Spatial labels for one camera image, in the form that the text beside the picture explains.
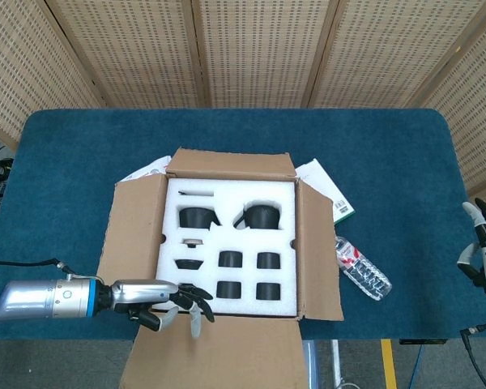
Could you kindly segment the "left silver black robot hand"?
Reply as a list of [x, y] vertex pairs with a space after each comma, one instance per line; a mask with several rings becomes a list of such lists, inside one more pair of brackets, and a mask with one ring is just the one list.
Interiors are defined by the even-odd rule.
[[202, 320], [213, 323], [214, 313], [208, 304], [213, 296], [193, 284], [174, 284], [164, 280], [117, 280], [111, 285], [97, 281], [89, 303], [90, 315], [102, 310], [124, 314], [129, 320], [154, 332], [173, 323], [180, 310], [191, 317], [193, 338], [201, 334]]

